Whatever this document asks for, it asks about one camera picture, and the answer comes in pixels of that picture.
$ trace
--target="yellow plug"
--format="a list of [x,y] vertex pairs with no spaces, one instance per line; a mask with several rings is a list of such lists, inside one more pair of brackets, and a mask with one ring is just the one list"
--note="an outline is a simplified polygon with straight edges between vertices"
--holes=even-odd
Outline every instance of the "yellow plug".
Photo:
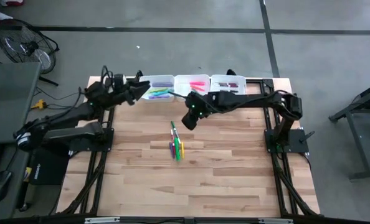
[[38,103],[36,103],[34,106],[31,107],[31,109],[44,109],[47,107],[47,103],[44,100],[39,100]]

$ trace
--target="electric fan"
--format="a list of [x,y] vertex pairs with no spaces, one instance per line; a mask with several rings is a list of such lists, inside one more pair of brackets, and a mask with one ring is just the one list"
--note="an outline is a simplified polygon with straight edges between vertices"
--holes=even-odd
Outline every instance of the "electric fan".
[[54,69],[58,44],[32,25],[19,19],[0,22],[0,48],[13,62],[40,62],[41,74]]

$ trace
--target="wooden table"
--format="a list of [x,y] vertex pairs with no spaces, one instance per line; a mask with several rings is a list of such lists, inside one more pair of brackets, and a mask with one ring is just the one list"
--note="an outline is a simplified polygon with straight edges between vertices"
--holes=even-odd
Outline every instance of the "wooden table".
[[[90,77],[88,84],[98,79]],[[292,91],[287,78],[273,82],[276,90]],[[258,94],[260,88],[249,84],[247,93]],[[185,104],[178,101],[116,107],[115,138],[98,215],[279,217],[272,162],[263,140],[263,110],[214,114],[199,120],[193,131],[181,122],[186,112]],[[185,146],[185,158],[179,162],[172,160],[168,149],[171,120]],[[83,187],[89,157],[90,153],[81,152],[70,160],[57,211],[67,208]],[[319,212],[308,163],[299,154],[288,158],[295,188]]]

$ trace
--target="gray floor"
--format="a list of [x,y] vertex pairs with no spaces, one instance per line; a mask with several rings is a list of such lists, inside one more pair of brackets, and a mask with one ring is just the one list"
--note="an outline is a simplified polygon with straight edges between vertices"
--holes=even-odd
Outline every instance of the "gray floor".
[[[273,29],[370,30],[370,0],[265,0]],[[27,0],[3,10],[37,25],[103,27],[263,28],[257,0]],[[263,34],[173,34],[122,32],[44,32],[60,44],[55,70],[46,77],[61,84],[39,86],[56,97],[85,86],[102,65],[116,73],[224,73],[272,77]],[[370,221],[370,179],[350,182],[363,170],[348,124],[327,117],[370,86],[370,36],[274,35],[281,77],[291,79],[303,99],[304,129],[322,214]],[[8,59],[0,50],[0,60]],[[44,98],[38,95],[34,100]],[[57,103],[70,105],[75,98]],[[31,118],[55,111],[32,112]],[[23,215],[48,213],[54,195],[34,191],[35,203]]]

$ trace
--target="metal stand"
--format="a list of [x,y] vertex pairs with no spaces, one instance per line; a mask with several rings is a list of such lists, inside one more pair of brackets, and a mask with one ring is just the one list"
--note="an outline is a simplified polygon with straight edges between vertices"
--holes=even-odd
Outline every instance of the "metal stand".
[[358,130],[356,129],[354,123],[355,113],[370,113],[370,88],[363,91],[357,97],[360,97],[360,99],[351,103],[349,106],[337,112],[335,115],[329,117],[329,120],[334,123],[341,118],[347,119],[357,149],[363,160],[364,168],[366,171],[351,175],[349,177],[350,180],[364,179],[370,177],[370,149],[363,147],[363,144],[361,142],[362,136],[358,133]]

